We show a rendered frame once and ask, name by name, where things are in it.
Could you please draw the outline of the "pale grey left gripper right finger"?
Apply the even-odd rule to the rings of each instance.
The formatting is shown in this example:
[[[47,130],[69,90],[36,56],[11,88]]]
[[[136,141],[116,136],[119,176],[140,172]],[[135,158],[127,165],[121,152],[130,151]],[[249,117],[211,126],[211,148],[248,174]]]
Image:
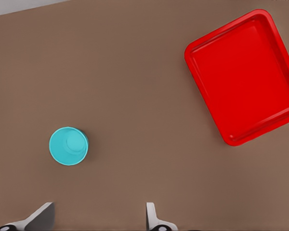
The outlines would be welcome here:
[[[153,202],[146,203],[146,230],[147,231],[178,231],[174,223],[160,220],[157,217],[155,204]]]

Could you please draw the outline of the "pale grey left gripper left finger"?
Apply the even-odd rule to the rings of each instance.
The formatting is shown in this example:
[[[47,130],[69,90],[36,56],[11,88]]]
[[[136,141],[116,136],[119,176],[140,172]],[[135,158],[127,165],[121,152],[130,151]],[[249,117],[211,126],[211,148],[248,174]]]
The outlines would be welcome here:
[[[55,223],[55,204],[46,202],[24,220],[0,226],[0,231],[52,231]]]

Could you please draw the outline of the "turquoise cup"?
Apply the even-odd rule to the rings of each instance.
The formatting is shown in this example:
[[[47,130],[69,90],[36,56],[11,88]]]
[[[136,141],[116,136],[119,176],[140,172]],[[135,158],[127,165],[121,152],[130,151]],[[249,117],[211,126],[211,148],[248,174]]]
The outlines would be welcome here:
[[[74,166],[82,162],[89,150],[86,134],[78,128],[62,127],[49,139],[49,151],[53,159],[64,166]]]

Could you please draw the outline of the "red rectangular tray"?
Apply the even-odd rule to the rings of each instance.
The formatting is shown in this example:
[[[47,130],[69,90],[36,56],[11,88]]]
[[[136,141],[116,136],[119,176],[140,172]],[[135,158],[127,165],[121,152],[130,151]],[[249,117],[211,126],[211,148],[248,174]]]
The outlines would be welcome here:
[[[289,54],[268,11],[253,10],[191,42],[184,59],[228,145],[289,123]]]

